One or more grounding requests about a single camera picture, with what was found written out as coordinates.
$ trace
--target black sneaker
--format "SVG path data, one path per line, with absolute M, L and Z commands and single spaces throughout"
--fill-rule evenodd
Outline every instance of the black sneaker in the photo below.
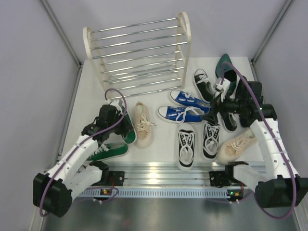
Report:
M 206 121 L 203 129 L 203 156 L 214 161 L 218 151 L 220 125 Z
M 196 70 L 192 81 L 201 98 L 207 103 L 211 102 L 214 92 L 206 72 L 203 69 Z
M 228 112 L 220 112 L 225 129 L 229 132 L 233 132 L 237 128 L 237 123 L 234 118 L 234 114 Z
M 190 124 L 183 123 L 179 126 L 179 162 L 180 170 L 189 171 L 193 167 L 195 132 Z

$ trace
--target beige sneaker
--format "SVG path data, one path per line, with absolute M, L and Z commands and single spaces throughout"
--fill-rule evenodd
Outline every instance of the beige sneaker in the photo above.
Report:
M 218 151 L 217 160 L 223 164 L 234 161 L 243 152 L 257 141 L 251 129 L 243 132 L 238 137 L 225 142 Z
M 136 103 L 135 107 L 135 128 L 137 131 L 136 146 L 147 148 L 153 141 L 152 125 L 148 108 L 141 102 Z

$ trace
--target shoe rack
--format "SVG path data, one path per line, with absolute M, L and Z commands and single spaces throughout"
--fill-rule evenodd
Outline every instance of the shoe rack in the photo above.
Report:
M 185 87 L 191 48 L 186 12 L 108 29 L 85 27 L 83 40 L 104 90 L 116 88 L 129 97 Z

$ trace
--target gray floor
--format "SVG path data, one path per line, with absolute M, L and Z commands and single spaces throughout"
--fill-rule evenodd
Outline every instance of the gray floor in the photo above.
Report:
M 270 209 L 283 215 L 286 209 Z M 74 202 L 68 213 L 49 215 L 45 231 L 296 231 L 295 216 L 286 220 L 267 217 L 253 196 L 234 205 L 205 199 L 117 198 L 100 205 L 93 201 Z

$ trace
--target perforated metal strip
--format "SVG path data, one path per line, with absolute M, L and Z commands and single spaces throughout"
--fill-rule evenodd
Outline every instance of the perforated metal strip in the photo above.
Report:
M 230 198 L 225 189 L 125 189 L 120 188 L 121 198 Z M 109 197 L 101 190 L 86 190 L 79 197 Z

